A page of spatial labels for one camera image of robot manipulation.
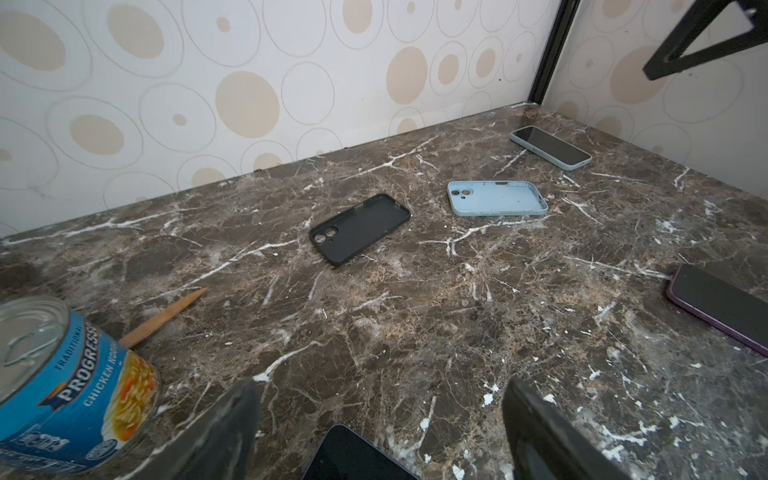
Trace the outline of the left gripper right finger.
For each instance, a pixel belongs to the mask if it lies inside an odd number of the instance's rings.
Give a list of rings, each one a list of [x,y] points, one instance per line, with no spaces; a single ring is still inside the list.
[[[502,417],[516,479],[628,477],[520,379],[506,386]]]

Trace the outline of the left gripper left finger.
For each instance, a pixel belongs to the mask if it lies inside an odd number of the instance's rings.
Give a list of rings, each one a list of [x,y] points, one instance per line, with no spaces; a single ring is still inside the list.
[[[127,479],[243,479],[261,418],[250,379],[236,383],[172,441],[152,453]]]

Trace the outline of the black phone case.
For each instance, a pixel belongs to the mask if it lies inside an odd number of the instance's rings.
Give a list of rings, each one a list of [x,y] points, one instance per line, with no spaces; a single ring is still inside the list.
[[[332,265],[341,266],[383,239],[411,218],[411,212],[380,193],[313,226],[309,238]]]

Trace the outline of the wooden stick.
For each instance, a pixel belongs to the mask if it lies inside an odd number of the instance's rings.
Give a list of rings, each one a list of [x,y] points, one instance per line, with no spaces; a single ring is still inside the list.
[[[126,334],[124,337],[122,337],[119,340],[119,344],[123,348],[132,349],[133,347],[135,347],[136,345],[138,345],[139,343],[147,339],[149,336],[154,334],[163,325],[165,325],[172,318],[174,318],[180,312],[182,312],[187,307],[189,307],[192,303],[194,303],[200,297],[202,297],[207,291],[208,291],[208,288],[202,288],[200,290],[197,290],[183,297],[177,302],[173,303],[172,305],[167,307],[165,310],[161,311],[154,317],[145,321],[144,323],[139,325],[137,328],[135,328],[134,330]]]

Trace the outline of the blue soup can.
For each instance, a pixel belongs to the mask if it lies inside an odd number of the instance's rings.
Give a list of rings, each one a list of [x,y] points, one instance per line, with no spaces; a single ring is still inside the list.
[[[1,463],[79,474],[110,461],[147,424],[157,369],[62,300],[1,306]]]

